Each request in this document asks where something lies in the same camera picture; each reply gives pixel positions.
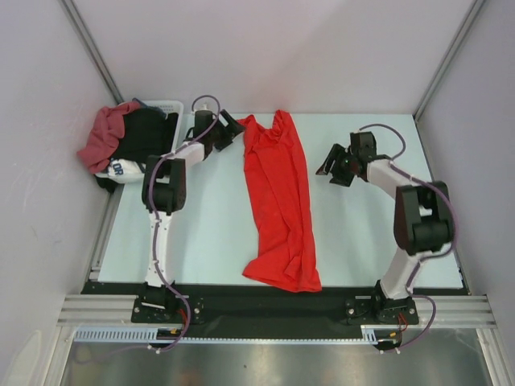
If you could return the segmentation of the red tank top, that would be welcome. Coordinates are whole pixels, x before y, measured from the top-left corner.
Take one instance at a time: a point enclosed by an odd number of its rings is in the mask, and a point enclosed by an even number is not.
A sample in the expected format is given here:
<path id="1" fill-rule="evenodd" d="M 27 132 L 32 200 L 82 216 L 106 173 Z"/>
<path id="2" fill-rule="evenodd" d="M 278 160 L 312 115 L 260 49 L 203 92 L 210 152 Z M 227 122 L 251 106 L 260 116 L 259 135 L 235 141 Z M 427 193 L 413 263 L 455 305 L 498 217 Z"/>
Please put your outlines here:
<path id="1" fill-rule="evenodd" d="M 254 115 L 244 126 L 244 174 L 257 229 L 257 256 L 244 277 L 292 293 L 322 289 L 316 266 L 315 238 L 307 161 L 288 112 L 275 112 L 269 128 Z"/>

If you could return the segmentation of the pink garment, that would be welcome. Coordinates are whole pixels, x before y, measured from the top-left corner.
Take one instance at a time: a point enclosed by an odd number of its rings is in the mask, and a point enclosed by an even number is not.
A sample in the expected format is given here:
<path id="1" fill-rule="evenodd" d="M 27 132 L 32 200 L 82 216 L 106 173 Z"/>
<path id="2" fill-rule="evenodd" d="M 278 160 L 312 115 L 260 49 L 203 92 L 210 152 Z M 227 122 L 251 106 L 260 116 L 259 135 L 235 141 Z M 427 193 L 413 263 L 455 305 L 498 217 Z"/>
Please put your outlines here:
<path id="1" fill-rule="evenodd" d="M 109 165 L 110 157 L 125 137 L 124 116 L 140 108 L 137 101 L 131 101 L 116 107 L 105 106 L 97 112 L 85 146 L 76 152 L 92 175 L 102 172 Z"/>

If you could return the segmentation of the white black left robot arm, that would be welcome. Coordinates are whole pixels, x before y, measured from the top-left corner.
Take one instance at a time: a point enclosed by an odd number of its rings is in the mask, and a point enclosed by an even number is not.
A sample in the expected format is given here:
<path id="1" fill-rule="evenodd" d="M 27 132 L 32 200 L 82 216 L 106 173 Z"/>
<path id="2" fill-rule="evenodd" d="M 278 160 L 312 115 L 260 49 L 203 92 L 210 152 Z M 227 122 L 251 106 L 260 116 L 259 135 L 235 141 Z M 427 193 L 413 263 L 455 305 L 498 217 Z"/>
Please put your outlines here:
<path id="1" fill-rule="evenodd" d="M 167 267 L 168 240 L 173 215 L 182 210 L 187 197 L 187 170 L 203 162 L 214 150 L 222 151 L 245 127 L 226 110 L 194 112 L 194 124 L 182 144 L 146 161 L 142 203 L 150 217 L 150 253 L 145 283 L 152 287 L 171 284 Z"/>

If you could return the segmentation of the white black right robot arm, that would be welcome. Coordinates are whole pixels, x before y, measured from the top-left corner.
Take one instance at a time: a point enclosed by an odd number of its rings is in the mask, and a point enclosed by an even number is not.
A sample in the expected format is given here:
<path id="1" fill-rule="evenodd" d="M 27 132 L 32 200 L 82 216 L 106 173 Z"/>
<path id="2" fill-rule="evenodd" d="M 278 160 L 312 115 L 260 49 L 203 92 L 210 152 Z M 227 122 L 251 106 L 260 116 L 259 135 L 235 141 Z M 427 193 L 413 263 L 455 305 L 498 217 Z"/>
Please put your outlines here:
<path id="1" fill-rule="evenodd" d="M 376 138 L 363 130 L 350 134 L 347 147 L 333 144 L 316 174 L 330 175 L 330 183 L 342 187 L 349 187 L 359 178 L 394 200 L 393 237 L 397 250 L 377 283 L 381 296 L 371 302 L 373 317 L 379 322 L 391 322 L 400 313 L 398 301 L 412 296 L 414 280 L 422 266 L 445 257 L 454 248 L 456 215 L 447 184 L 408 174 L 394 157 L 379 154 Z"/>

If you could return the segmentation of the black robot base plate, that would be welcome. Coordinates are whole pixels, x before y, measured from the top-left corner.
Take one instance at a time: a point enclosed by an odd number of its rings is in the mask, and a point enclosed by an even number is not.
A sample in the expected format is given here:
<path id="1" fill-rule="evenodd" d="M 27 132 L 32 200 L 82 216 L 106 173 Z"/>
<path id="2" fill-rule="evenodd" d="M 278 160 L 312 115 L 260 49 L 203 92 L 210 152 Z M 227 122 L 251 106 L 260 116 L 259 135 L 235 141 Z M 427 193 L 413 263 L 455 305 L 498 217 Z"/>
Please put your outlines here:
<path id="1" fill-rule="evenodd" d="M 412 298 L 385 299 L 376 287 L 325 287 L 291 293 L 269 286 L 87 282 L 83 295 L 133 295 L 131 322 L 189 322 L 189 338 L 350 339 L 362 325 L 416 326 Z"/>

